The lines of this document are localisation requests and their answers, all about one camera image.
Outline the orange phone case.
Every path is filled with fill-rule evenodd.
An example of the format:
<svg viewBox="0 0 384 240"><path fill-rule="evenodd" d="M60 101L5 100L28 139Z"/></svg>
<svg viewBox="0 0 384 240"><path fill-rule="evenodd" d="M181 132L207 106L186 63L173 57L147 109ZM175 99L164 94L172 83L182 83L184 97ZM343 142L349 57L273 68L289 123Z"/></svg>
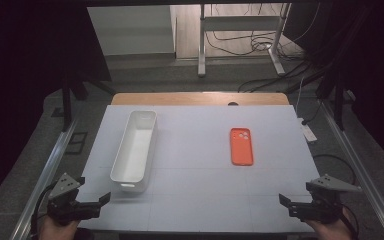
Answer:
<svg viewBox="0 0 384 240"><path fill-rule="evenodd" d="M254 163L251 132L247 128L232 128L230 131L231 162L237 166L252 166Z"/></svg>

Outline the white metal desk frame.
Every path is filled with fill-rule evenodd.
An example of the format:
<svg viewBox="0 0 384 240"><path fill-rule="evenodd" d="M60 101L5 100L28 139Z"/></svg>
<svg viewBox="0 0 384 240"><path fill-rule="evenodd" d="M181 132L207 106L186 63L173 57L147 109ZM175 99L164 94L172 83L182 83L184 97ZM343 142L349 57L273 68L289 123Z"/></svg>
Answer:
<svg viewBox="0 0 384 240"><path fill-rule="evenodd" d="M279 16L205 16L205 5L200 5L200 42L198 53L198 76L206 74L205 43L204 37L207 31L273 31L275 36L268 49L269 56L279 76L285 76L286 72L278 56L278 44L285 26L290 3L286 3Z"/></svg>

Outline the person's left hand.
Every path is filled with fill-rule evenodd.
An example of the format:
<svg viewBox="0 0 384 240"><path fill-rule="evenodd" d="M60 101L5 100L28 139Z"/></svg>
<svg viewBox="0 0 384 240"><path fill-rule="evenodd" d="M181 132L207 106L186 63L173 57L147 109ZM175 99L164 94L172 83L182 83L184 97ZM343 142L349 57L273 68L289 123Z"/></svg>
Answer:
<svg viewBox="0 0 384 240"><path fill-rule="evenodd" d="M74 240L79 222L72 221L66 226L46 218L40 230L39 240Z"/></svg>

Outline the white cabinet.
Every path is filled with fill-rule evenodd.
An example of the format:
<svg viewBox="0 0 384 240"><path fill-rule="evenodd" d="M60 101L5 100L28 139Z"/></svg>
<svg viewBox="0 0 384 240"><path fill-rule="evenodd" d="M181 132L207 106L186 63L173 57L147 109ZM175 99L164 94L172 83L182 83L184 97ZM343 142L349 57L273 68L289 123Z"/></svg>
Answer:
<svg viewBox="0 0 384 240"><path fill-rule="evenodd" d="M174 52L168 5L88 7L87 10L106 56Z"/></svg>

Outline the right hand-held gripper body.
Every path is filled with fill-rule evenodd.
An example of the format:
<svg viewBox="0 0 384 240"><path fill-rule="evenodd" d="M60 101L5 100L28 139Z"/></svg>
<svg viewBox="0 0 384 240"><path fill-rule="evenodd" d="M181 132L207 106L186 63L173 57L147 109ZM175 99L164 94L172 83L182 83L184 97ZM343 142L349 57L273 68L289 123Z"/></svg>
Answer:
<svg viewBox="0 0 384 240"><path fill-rule="evenodd" d="M324 175L307 182L306 190L310 193L312 201L303 203L288 200L289 216L301 221L313 220L330 224L336 222L342 213L340 194L360 192L361 187Z"/></svg>

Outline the person's right hand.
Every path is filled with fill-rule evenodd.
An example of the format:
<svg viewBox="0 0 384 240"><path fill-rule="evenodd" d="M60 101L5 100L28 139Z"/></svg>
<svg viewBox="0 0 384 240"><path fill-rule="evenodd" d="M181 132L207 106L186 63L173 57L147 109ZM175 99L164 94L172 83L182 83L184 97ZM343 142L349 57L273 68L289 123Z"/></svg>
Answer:
<svg viewBox="0 0 384 240"><path fill-rule="evenodd" d="M318 240L353 240L350 229L341 220L331 224L313 220L306 220L305 223L314 230Z"/></svg>

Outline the black floor bracket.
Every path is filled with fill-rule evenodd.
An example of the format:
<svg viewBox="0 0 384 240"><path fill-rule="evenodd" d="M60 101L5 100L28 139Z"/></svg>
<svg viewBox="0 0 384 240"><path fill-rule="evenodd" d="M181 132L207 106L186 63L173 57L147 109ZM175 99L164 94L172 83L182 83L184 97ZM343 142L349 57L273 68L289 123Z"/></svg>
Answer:
<svg viewBox="0 0 384 240"><path fill-rule="evenodd" d="M74 132L67 144L67 155L79 155L82 153L87 139L87 132Z"/></svg>

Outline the white plastic bin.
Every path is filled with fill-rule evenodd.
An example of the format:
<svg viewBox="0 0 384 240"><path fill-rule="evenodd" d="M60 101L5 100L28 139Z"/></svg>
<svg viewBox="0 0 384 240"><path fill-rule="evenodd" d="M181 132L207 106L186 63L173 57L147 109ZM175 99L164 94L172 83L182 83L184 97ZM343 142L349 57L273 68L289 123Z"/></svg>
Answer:
<svg viewBox="0 0 384 240"><path fill-rule="evenodd" d="M157 138L157 113L130 113L110 178L124 192L144 192L148 186Z"/></svg>

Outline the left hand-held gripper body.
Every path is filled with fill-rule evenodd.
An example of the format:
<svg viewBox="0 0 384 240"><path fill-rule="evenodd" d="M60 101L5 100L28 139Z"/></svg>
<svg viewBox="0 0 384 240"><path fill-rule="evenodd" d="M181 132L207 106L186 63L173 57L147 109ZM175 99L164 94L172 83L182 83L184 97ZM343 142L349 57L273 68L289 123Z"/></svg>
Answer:
<svg viewBox="0 0 384 240"><path fill-rule="evenodd" d="M76 200L79 188L84 183L84 177L73 178L67 173L56 181L48 197L47 214L60 225L99 217L100 202Z"/></svg>

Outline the black stand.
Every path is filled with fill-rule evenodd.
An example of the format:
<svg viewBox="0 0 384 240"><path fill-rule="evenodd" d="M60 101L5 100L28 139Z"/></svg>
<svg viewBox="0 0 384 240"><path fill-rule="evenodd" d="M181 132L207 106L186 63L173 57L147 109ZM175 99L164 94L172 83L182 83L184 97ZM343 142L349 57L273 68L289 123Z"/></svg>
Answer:
<svg viewBox="0 0 384 240"><path fill-rule="evenodd" d="M84 85L85 82L92 84L98 89L114 96L117 91L104 82L111 82L111 76L108 69L104 69L97 75L88 74L85 71L76 70L65 73L62 77L62 103L63 103L63 118L64 124L62 131L66 132L73 122L71 111L71 94L74 94L75 98L80 101L87 99L89 93Z"/></svg>
<svg viewBox="0 0 384 240"><path fill-rule="evenodd" d="M340 75L338 68L330 66L323 75L323 79L316 90L316 96L319 99L327 99L332 91L334 93L333 119L340 130L343 126L343 104L344 104L344 80Z"/></svg>

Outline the black curtain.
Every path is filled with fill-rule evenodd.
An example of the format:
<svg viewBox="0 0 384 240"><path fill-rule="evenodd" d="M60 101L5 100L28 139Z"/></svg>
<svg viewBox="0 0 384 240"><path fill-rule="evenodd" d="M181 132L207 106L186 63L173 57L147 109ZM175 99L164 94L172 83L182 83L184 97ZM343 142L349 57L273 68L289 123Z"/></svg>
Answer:
<svg viewBox="0 0 384 240"><path fill-rule="evenodd" d="M45 98L111 79L88 8L68 0L0 0L0 185L27 144Z"/></svg>
<svg viewBox="0 0 384 240"><path fill-rule="evenodd" d="M384 0L297 0L320 2L327 20L323 44L312 54L324 67L316 90L320 98L332 91L351 91L352 110L384 150Z"/></svg>

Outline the white power strip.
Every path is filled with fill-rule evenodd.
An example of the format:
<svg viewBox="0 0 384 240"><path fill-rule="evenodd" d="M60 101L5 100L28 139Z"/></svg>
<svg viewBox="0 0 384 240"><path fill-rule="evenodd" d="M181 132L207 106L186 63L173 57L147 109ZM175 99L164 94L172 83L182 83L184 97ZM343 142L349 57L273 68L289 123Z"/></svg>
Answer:
<svg viewBox="0 0 384 240"><path fill-rule="evenodd" d="M298 122L300 124L301 130L303 132L303 135L307 142L316 142L317 137L313 133L313 131L310 129L310 127L305 123L305 120L303 118L299 118Z"/></svg>

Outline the white board sheet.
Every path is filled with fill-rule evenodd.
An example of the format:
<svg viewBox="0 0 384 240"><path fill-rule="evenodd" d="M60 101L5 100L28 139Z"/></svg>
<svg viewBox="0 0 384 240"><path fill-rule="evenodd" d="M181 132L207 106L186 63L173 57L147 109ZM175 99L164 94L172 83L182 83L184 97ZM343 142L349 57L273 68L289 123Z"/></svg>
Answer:
<svg viewBox="0 0 384 240"><path fill-rule="evenodd" d="M106 109L83 174L81 201L111 192L99 218L103 231L299 233L280 194L310 201L307 181L319 173L294 108L283 106L156 106L157 139L142 193L125 193L110 178L131 106ZM230 131L251 132L254 163L231 162Z"/></svg>

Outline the aluminium rail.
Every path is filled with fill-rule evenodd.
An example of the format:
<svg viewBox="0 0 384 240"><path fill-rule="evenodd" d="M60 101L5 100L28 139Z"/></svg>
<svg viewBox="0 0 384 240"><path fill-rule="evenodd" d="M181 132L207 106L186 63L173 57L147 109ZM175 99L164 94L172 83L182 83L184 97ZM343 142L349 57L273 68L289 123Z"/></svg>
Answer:
<svg viewBox="0 0 384 240"><path fill-rule="evenodd" d="M73 120L69 129L66 132L62 131L59 134L9 240L28 240L31 229L31 218L35 213L36 205L41 202L40 195L44 189L52 183L56 170L65 153L65 149L75 130L75 127L77 126L77 123L77 120Z"/></svg>
<svg viewBox="0 0 384 240"><path fill-rule="evenodd" d="M355 171L356 177L359 180L367 199L369 200L374 212L380 220L382 227L384 228L384 197L381 195L381 192L378 190L372 177L363 165L360 156L352 146L346 132L341 130L335 122L332 108L327 103L322 101L321 109L337 141L348 158L351 167Z"/></svg>

